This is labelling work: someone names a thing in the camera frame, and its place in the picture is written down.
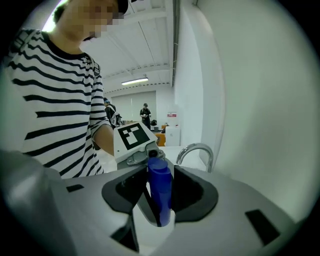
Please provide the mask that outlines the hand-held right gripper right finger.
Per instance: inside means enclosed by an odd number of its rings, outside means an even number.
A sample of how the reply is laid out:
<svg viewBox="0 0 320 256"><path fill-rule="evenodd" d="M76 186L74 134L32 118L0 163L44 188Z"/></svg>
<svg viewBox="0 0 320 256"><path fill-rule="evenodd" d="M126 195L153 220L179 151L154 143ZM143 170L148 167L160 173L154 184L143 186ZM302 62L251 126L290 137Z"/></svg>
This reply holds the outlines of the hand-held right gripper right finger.
<svg viewBox="0 0 320 256"><path fill-rule="evenodd" d="M297 230L277 205L219 173L175 166L175 224L152 256L273 256Z"/></svg>

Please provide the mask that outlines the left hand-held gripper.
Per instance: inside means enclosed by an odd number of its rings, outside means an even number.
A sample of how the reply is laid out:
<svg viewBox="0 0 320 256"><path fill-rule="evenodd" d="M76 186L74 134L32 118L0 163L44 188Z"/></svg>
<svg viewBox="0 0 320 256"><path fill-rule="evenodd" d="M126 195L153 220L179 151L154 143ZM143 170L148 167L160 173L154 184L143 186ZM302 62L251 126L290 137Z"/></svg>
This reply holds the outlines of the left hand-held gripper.
<svg viewBox="0 0 320 256"><path fill-rule="evenodd" d="M118 170L145 165L149 158L165 158L165 153L157 145L158 138L142 122L119 126L113 131L114 157Z"/></svg>

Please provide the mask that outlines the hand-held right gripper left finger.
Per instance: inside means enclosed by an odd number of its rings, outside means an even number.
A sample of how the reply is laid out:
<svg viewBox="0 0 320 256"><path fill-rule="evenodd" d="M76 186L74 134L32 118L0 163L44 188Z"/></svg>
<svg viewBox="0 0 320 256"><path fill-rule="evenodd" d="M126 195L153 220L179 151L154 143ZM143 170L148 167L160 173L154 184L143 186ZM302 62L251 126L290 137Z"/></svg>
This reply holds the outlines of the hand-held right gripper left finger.
<svg viewBox="0 0 320 256"><path fill-rule="evenodd" d="M145 166L62 179L46 169L76 256L140 256L133 209L147 182Z"/></svg>

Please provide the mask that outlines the small blue object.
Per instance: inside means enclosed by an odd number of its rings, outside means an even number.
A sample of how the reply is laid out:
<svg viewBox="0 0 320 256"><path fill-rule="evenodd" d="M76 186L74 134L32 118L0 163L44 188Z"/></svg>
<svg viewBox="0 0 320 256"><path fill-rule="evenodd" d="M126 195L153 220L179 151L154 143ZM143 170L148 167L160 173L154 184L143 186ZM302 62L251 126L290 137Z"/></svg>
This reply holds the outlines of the small blue object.
<svg viewBox="0 0 320 256"><path fill-rule="evenodd" d="M171 219L172 174L164 159L152 157L148 160L150 196L156 208L159 227L165 227Z"/></svg>

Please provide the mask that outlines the person's left forearm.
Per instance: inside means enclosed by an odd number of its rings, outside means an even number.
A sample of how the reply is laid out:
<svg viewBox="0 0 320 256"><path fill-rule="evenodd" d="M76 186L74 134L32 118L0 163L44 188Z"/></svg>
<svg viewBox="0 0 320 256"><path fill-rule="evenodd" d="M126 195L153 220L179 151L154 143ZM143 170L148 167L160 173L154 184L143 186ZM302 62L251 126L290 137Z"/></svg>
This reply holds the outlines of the person's left forearm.
<svg viewBox="0 0 320 256"><path fill-rule="evenodd" d="M99 148L114 156L114 130L109 125L102 125L94 134L94 142Z"/></svg>

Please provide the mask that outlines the white water dispenser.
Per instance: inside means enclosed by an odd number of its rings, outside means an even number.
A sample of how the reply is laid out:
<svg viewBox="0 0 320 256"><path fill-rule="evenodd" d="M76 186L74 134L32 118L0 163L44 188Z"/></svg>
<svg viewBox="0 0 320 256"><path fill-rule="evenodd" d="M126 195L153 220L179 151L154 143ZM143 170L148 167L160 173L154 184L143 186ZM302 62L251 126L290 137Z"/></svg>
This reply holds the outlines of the white water dispenser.
<svg viewBox="0 0 320 256"><path fill-rule="evenodd" d="M165 146L178 147L180 146L181 129L178 113L171 111L167 113L167 126L165 127Z"/></svg>

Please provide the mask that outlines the ceiling light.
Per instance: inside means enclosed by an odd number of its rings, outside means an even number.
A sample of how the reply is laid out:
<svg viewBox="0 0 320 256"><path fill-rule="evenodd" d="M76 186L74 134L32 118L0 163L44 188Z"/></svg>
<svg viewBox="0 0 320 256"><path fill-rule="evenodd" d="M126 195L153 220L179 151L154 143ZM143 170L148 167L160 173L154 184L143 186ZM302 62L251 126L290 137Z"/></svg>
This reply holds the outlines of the ceiling light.
<svg viewBox="0 0 320 256"><path fill-rule="evenodd" d="M129 80L129 81L124 81L121 84L123 86L128 86L128 85L143 83L143 82L148 82L148 81L149 81L149 79L147 77L144 77L144 78L137 78L137 79L133 79L133 80Z"/></svg>

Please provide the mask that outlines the chrome faucet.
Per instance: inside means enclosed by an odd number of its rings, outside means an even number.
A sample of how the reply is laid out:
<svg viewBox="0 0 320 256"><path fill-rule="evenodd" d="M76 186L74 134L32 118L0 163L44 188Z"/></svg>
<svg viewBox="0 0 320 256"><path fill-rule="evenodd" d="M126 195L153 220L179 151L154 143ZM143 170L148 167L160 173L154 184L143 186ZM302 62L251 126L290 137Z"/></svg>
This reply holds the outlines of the chrome faucet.
<svg viewBox="0 0 320 256"><path fill-rule="evenodd" d="M181 165L185 156L195 150L203 150L207 153L208 161L206 164L206 172L211 173L213 169L214 153L212 149L204 143L192 143L185 146L177 155L176 164Z"/></svg>

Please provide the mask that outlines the person's striped shirt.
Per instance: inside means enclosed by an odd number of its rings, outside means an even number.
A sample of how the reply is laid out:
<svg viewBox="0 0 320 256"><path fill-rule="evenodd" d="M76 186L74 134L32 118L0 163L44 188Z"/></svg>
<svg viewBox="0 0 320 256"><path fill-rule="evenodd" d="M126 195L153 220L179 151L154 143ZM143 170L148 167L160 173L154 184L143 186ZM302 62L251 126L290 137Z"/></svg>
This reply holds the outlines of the person's striped shirt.
<svg viewBox="0 0 320 256"><path fill-rule="evenodd" d="M109 125L100 66L86 53L69 54L37 29L18 32L6 70L36 119L21 151L64 179L104 172L94 136Z"/></svg>

